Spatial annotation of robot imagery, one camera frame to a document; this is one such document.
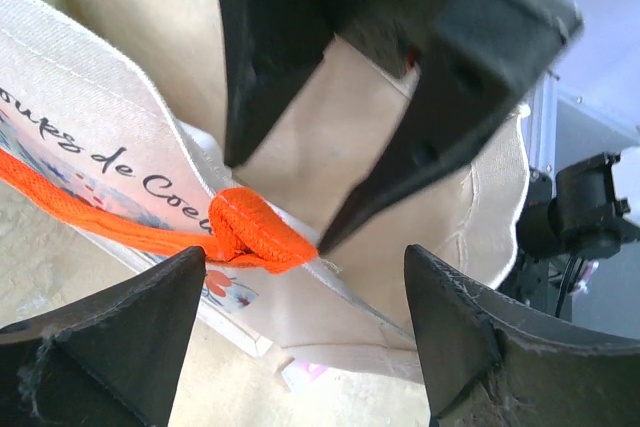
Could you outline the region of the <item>canvas bag with orange handles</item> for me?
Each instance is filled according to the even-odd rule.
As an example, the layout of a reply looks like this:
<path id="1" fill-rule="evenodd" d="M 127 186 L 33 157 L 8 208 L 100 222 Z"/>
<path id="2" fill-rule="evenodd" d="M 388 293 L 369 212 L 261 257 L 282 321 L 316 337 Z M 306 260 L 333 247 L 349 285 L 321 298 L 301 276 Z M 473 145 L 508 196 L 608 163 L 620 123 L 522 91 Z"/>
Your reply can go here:
<path id="1" fill-rule="evenodd" d="M 354 48 L 324 62 L 247 166 L 221 158 L 218 0 L 1 0 L 1 157 L 81 202 L 142 224 L 208 227 L 244 185 L 315 238 L 370 168 L 410 94 Z M 516 257 L 529 180 L 517 109 L 485 150 L 385 211 L 325 258 L 283 275 L 211 265 L 201 312 L 294 358 L 418 381 L 403 257 L 419 244 L 497 287 Z"/>

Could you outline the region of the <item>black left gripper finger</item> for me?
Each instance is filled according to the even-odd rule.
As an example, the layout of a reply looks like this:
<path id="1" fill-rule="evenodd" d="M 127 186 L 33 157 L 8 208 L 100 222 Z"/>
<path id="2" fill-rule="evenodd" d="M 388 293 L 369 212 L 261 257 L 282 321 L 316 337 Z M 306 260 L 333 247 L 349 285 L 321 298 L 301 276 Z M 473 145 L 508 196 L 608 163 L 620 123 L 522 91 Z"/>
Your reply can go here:
<path id="1" fill-rule="evenodd" d="M 245 164 L 324 59 L 355 0 L 219 0 L 226 63 L 224 162 Z"/>
<path id="2" fill-rule="evenodd" d="M 319 252 L 468 165 L 581 28 L 567 0 L 448 1 L 396 131 L 336 213 Z"/>

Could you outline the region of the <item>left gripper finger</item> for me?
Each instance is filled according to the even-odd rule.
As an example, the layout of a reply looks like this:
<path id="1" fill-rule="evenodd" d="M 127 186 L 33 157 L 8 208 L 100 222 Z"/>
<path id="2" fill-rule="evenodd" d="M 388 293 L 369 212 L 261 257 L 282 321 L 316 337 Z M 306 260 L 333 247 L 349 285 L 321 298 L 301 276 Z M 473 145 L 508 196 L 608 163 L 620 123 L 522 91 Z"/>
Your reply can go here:
<path id="1" fill-rule="evenodd" d="M 204 251 L 191 247 L 3 327 L 2 425 L 167 425 L 204 276 Z"/>
<path id="2" fill-rule="evenodd" d="M 404 277 L 431 425 L 638 425 L 638 341 L 530 308 L 419 245 Z"/>

